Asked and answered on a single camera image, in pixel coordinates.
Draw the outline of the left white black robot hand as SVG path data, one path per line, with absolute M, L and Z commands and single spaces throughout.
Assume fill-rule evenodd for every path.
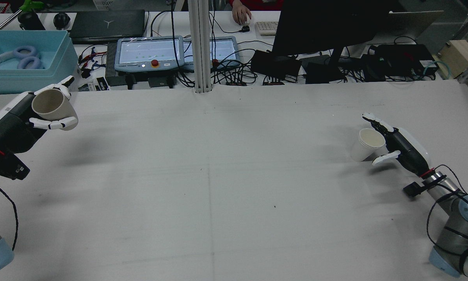
M 72 130 L 78 116 L 70 103 L 70 75 L 37 91 L 25 91 L 0 110 L 0 153 L 28 151 L 47 130 Z

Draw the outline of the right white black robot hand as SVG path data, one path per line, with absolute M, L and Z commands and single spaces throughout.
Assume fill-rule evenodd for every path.
M 376 166 L 386 160 L 397 160 L 407 171 L 418 177 L 428 174 L 431 159 L 427 150 L 407 130 L 396 128 L 377 118 L 374 114 L 365 112 L 362 118 L 371 123 L 371 126 L 380 133 L 386 142 L 387 154 L 373 160 Z

